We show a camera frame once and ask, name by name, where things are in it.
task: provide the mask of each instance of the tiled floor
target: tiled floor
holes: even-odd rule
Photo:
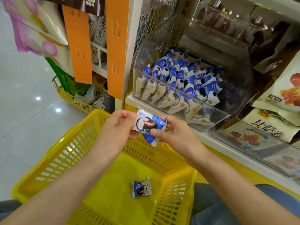
[[[60,99],[47,61],[17,52],[0,2],[0,201],[86,113]]]

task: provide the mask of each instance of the shopping basket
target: shopping basket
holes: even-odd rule
[[[109,116],[96,109],[70,129],[16,184],[13,197],[25,203],[79,162]],[[127,141],[67,224],[189,224],[196,174],[167,144],[152,147],[139,135],[137,140]],[[131,181],[144,181],[148,176],[152,195],[132,199]]]

